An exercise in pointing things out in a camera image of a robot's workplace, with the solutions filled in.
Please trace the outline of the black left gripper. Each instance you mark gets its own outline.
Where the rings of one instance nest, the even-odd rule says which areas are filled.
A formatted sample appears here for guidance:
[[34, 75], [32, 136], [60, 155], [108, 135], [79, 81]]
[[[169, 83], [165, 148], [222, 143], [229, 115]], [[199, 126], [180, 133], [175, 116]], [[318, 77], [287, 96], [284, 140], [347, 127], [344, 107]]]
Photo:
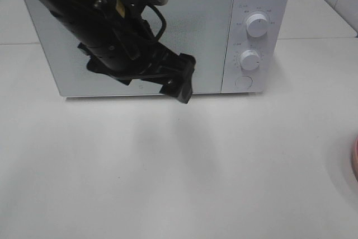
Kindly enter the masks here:
[[162, 86], [160, 94], [189, 102], [196, 59], [160, 45], [148, 21], [130, 19], [111, 27], [82, 19], [77, 23], [77, 38], [78, 49], [89, 57], [86, 68], [90, 72], [124, 85], [135, 79], [156, 83]]

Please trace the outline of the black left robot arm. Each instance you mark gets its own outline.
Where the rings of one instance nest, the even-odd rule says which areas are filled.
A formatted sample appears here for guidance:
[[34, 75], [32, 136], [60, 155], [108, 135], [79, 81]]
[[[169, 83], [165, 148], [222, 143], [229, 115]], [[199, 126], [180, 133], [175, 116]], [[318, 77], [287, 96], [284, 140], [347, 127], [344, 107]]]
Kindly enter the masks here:
[[188, 103], [196, 60], [161, 44], [167, 0], [39, 0], [78, 40], [87, 69], [125, 85], [159, 84], [161, 94]]

